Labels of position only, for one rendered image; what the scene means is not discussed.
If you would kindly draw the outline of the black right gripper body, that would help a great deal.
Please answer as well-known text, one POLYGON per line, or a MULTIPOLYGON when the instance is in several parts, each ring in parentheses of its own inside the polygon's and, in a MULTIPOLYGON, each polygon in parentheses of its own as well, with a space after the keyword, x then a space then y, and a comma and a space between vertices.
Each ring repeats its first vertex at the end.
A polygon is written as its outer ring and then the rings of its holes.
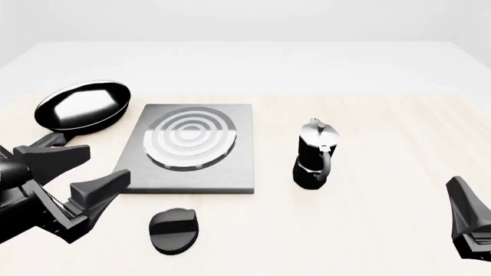
POLYGON ((453 231, 452 239, 462 259, 491 262, 491 225, 453 231))

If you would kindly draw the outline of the flat grey stove plate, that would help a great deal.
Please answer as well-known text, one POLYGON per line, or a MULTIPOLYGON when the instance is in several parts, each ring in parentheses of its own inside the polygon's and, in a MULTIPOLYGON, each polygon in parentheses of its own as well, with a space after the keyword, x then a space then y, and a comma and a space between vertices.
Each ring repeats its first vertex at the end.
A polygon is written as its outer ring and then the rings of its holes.
POLYGON ((127 194, 252 194, 252 106, 147 104, 114 169, 127 194))

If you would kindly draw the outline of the black frying pan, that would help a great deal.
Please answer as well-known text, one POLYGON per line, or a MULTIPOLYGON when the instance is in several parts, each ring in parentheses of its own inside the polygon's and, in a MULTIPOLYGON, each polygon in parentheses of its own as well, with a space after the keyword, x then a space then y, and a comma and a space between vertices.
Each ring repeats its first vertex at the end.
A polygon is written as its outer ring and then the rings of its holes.
POLYGON ((76 136, 104 130, 125 114, 130 98, 130 89, 112 80, 91 80, 55 91, 34 112, 35 121, 51 133, 32 146, 65 146, 76 136))

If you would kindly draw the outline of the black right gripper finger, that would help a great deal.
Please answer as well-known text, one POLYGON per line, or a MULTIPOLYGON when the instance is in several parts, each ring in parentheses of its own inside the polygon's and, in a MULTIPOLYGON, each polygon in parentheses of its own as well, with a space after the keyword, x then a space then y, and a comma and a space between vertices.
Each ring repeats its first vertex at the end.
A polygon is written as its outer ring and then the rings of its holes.
POLYGON ((452 212, 453 240, 463 234, 478 233, 478 239, 491 238, 491 209, 476 196, 461 176, 446 184, 452 212))

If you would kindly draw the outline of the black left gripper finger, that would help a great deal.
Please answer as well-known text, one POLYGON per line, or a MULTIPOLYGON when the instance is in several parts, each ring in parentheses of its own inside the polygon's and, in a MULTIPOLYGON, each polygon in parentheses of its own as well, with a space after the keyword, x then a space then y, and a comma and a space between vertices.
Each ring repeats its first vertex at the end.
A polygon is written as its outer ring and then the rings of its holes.
POLYGON ((61 174, 82 165, 91 158, 88 145, 66 147, 17 146, 14 158, 27 169, 27 181, 44 186, 61 174))
POLYGON ((68 202, 87 217, 88 227, 94 227, 109 204, 129 185, 130 170, 122 169, 100 179, 70 184, 68 202))

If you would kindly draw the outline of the round black stove knob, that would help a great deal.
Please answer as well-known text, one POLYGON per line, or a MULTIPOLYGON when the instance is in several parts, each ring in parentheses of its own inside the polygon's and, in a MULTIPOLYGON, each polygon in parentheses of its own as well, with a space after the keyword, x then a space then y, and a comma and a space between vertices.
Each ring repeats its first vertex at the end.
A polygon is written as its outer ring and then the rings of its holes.
POLYGON ((196 242, 199 223, 194 209, 168 209, 149 222, 152 246, 163 255, 179 255, 196 242))

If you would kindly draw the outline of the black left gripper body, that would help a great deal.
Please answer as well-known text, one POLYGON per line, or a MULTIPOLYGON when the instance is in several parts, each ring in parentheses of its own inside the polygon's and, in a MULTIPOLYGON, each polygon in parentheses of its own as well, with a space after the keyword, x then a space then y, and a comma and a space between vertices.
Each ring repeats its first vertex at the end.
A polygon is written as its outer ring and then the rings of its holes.
POLYGON ((29 202, 34 206, 30 213, 34 213, 35 225, 62 238, 68 244, 77 241, 89 232, 88 218, 76 211, 61 207, 36 181, 28 181, 22 186, 27 192, 29 202))

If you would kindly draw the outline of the black moka pot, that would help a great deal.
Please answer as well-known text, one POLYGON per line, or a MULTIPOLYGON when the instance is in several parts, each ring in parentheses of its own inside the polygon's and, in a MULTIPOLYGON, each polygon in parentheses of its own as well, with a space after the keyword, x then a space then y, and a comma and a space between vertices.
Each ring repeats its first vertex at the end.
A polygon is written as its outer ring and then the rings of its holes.
POLYGON ((318 190, 331 172, 331 159, 338 145, 339 133, 330 125, 312 118, 300 130, 298 156, 292 177, 303 189, 318 190))

